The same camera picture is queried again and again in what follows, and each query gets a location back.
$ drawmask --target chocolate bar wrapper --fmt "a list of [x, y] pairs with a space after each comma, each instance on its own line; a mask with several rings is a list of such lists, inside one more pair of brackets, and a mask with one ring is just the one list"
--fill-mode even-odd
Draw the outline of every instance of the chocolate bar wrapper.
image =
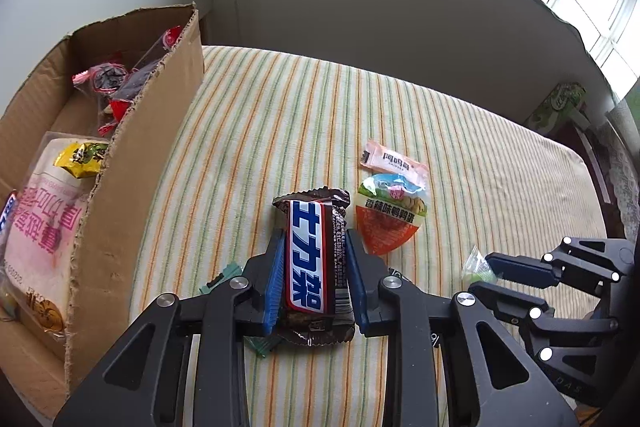
[[278, 334], [305, 346], [350, 341], [354, 320], [344, 245], [349, 193], [316, 188], [275, 198], [273, 204], [287, 217]]

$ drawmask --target brown wrapper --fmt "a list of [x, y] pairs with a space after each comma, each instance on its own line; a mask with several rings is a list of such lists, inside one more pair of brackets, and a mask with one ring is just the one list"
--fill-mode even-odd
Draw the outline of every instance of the brown wrapper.
[[[304, 203], [315, 201], [322, 204], [319, 214], [322, 214], [323, 219], [320, 219], [318, 224], [322, 228], [320, 231], [323, 238], [321, 250], [324, 261], [322, 287], [325, 293], [324, 298], [321, 299], [322, 312], [313, 310], [311, 304], [305, 307], [304, 300], [292, 301], [292, 295], [289, 294], [289, 277], [294, 277], [298, 283], [300, 273], [302, 272], [303, 277], [306, 274], [296, 268], [297, 277], [294, 275], [289, 262], [290, 241], [287, 233], [286, 283], [276, 331], [284, 339], [303, 346], [321, 346], [350, 341], [353, 338], [355, 326], [347, 285], [344, 244], [346, 233], [344, 216], [351, 201], [350, 195], [346, 190], [322, 187], [274, 198], [273, 205], [287, 216], [287, 232], [289, 231], [289, 213], [293, 208], [292, 205], [295, 204], [294, 201]], [[310, 290], [313, 287], [314, 285], [310, 284], [306, 288]]]

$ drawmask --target snack package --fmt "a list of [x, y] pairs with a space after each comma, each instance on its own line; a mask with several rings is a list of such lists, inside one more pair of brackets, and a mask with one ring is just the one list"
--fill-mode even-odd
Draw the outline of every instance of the snack package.
[[402, 174], [410, 183], [427, 187], [429, 168], [396, 151], [392, 151], [375, 140], [368, 140], [362, 152], [360, 164], [375, 172]]
[[355, 332], [345, 260], [349, 193], [317, 188], [274, 198], [286, 216], [284, 295], [276, 332], [304, 346], [350, 341]]
[[429, 168], [374, 140], [367, 141], [360, 163], [380, 174], [358, 187], [358, 230], [369, 253], [384, 255], [408, 241], [424, 221]]
[[487, 263], [484, 255], [480, 253], [478, 247], [474, 245], [471, 249], [469, 257], [466, 258], [465, 264], [462, 267], [462, 288], [464, 290], [469, 288], [469, 285], [476, 281], [484, 281], [495, 284], [498, 278], [495, 276], [493, 270]]
[[2, 214], [0, 214], [0, 232], [2, 232], [2, 230], [4, 230], [4, 227], [7, 226], [9, 214], [11, 213], [11, 209], [14, 207], [14, 204], [17, 200], [18, 191], [12, 190], [11, 192], [9, 192], [9, 196], [6, 198], [4, 207], [2, 208]]
[[108, 142], [73, 142], [60, 152], [53, 165], [62, 167], [74, 178], [96, 176], [108, 146]]
[[105, 62], [72, 76], [75, 87], [98, 95], [98, 134], [109, 136], [144, 87], [151, 73], [180, 37], [181, 26], [163, 32], [139, 61], [127, 70], [122, 64]]
[[71, 253], [106, 142], [49, 133], [2, 231], [7, 288], [63, 339]]
[[426, 216], [427, 192], [400, 174], [374, 174], [356, 194], [358, 231], [369, 253], [384, 255], [408, 241]]
[[116, 91], [124, 82], [129, 71], [122, 64], [104, 62], [97, 66], [92, 66], [82, 73], [71, 77], [74, 87], [84, 90], [91, 90], [101, 94], [109, 94]]

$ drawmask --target yellow snack packet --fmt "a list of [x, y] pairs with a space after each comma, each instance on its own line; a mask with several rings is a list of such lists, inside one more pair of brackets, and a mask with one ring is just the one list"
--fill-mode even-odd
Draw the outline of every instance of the yellow snack packet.
[[74, 178], [89, 178], [100, 172], [109, 143], [100, 141], [73, 142], [63, 149], [53, 165], [62, 167]]

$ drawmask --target mattress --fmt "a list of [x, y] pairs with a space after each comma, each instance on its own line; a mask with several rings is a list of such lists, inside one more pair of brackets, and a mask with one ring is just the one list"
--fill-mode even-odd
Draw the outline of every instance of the mattress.
[[[565, 235], [606, 237], [580, 157], [511, 121], [425, 87], [324, 60], [225, 46], [203, 52], [203, 84], [148, 216], [132, 321], [158, 294], [197, 295], [226, 264], [242, 266], [262, 253], [274, 225], [274, 196], [322, 185], [353, 193], [369, 175], [358, 163], [369, 138], [430, 168], [425, 225], [385, 256], [426, 292], [461, 290], [473, 245], [483, 253], [539, 258]], [[347, 220], [354, 226], [353, 207]], [[594, 307], [593, 298], [567, 287], [544, 293], [512, 287], [544, 296], [560, 317], [582, 317]], [[434, 355], [446, 425], [438, 349]], [[266, 358], [246, 348], [245, 372], [254, 427], [382, 421], [386, 338], [356, 332], [352, 342], [337, 346], [280, 344]], [[186, 425], [192, 393], [193, 371]]]

